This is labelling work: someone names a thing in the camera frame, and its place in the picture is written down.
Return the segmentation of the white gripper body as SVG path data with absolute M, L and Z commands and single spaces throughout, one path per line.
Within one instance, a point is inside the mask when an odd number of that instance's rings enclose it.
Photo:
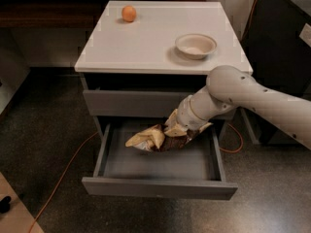
M 192 110 L 190 105 L 191 96 L 185 98 L 178 107 L 178 122 L 191 131 L 198 131 L 198 129 L 206 124 L 207 120 L 199 118 Z

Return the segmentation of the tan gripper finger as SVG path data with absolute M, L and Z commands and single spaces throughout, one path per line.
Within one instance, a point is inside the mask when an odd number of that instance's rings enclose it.
M 206 124 L 202 125 L 199 129 L 198 132 L 201 134 L 203 131 L 205 131 L 208 127 L 212 126 L 212 122 L 207 122 Z
M 178 110 L 175 109 L 164 123 L 164 134 L 168 137 L 182 137 L 187 135 L 188 129 L 177 120 Z

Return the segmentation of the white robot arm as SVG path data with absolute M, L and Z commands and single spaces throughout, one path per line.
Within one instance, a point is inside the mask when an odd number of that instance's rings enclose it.
M 311 102 L 264 87 L 232 66 L 214 68 L 206 85 L 185 98 L 166 122 L 164 134 L 185 136 L 237 107 L 246 108 L 311 149 Z

